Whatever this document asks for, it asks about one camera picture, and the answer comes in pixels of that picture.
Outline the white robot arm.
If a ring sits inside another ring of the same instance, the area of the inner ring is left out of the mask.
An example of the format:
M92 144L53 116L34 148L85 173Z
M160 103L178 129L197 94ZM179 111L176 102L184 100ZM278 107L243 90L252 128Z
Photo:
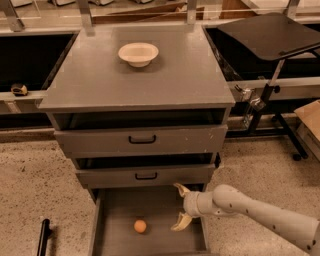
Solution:
M320 221L316 218L252 199L225 184L209 192L191 191L179 183L174 186L183 199L184 211L179 213L172 231L186 229L194 218L242 214L310 256L320 256Z

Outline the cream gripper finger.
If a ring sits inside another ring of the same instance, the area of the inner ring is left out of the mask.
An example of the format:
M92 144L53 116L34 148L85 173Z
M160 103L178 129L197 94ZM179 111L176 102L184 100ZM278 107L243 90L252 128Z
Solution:
M178 189L179 195L182 198L184 198L190 192L190 190L187 187L185 187L184 185L182 185L180 183L174 183L173 186Z
M192 217L187 213L179 213L177 222L171 227L172 231L178 232L186 229L192 222Z

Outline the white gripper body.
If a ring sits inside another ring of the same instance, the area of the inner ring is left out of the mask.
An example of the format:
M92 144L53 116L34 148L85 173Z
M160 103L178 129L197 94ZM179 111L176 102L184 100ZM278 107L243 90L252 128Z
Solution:
M211 192L188 192L183 200L185 212L192 218L211 215L214 211L213 196Z

